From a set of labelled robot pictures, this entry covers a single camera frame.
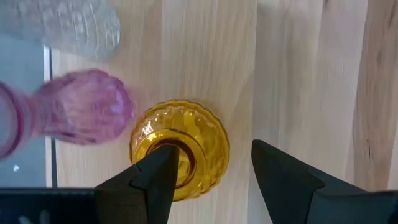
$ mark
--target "amber glass dish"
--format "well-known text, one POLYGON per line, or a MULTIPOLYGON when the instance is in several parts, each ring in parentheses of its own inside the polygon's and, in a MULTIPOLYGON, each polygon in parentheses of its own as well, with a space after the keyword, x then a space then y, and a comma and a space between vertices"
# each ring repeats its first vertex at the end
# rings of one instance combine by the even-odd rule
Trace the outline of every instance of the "amber glass dish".
POLYGON ((226 171, 226 132, 221 122, 198 103, 170 100, 147 110, 132 131, 131 162, 164 144, 180 149, 175 201, 208 192, 226 171))

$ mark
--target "pink glass vase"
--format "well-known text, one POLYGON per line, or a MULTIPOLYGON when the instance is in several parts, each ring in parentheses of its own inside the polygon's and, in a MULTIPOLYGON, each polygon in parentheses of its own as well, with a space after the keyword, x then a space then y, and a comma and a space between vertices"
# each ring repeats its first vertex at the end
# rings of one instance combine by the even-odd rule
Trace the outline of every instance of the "pink glass vase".
POLYGON ((82 145, 112 140, 134 109, 123 83, 101 70, 68 73, 32 96, 0 82, 0 158, 38 135, 82 145))

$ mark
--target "wooden surface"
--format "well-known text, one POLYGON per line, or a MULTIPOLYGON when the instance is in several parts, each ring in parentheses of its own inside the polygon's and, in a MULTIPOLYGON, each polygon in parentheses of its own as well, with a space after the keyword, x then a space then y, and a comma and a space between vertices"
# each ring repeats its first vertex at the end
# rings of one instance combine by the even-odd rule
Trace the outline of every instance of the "wooden surface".
MULTIPOLYGON (((246 223, 251 150, 256 1, 115 0, 121 45, 107 63, 53 53, 53 72, 98 67, 136 93, 138 112, 161 101, 197 101, 219 117, 231 149, 219 186, 174 203, 169 223, 246 223)), ((132 123, 117 140, 95 147, 58 143, 60 187, 92 187, 129 162, 132 123)))
MULTIPOLYGON (((396 1, 114 5, 122 24, 116 55, 100 64, 56 52, 54 73, 103 68, 136 92, 138 114, 172 98, 198 101, 231 142, 220 185, 173 204, 169 223, 270 222, 252 172, 252 139, 364 189, 398 189, 396 1)), ((132 127, 103 146, 59 143, 59 185, 94 186, 126 168, 132 127)))

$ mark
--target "gray floor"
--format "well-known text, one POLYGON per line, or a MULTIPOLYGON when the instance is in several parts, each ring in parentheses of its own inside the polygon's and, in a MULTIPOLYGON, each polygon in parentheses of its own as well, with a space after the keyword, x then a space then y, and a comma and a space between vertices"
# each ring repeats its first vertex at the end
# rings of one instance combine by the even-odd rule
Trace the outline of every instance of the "gray floor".
MULTIPOLYGON (((32 93, 44 81, 43 47, 0 34, 0 81, 32 93)), ((0 187, 45 187, 44 138, 0 161, 0 187)))

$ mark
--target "clear glass bottle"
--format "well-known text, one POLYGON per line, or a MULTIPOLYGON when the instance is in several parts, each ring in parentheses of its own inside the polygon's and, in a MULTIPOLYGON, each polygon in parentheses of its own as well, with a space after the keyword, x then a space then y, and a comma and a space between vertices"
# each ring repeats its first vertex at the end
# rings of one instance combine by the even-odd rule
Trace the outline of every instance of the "clear glass bottle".
POLYGON ((123 83, 101 70, 71 72, 32 96, 0 82, 0 158, 38 135, 75 144, 99 144, 119 136, 134 116, 123 83))
POLYGON ((221 122, 198 103, 170 100, 147 110, 131 135, 131 161, 161 145, 180 149, 174 201, 211 190, 226 172, 229 142, 221 122))
POLYGON ((106 59, 119 45, 120 23, 108 0, 2 0, 0 33, 106 59))

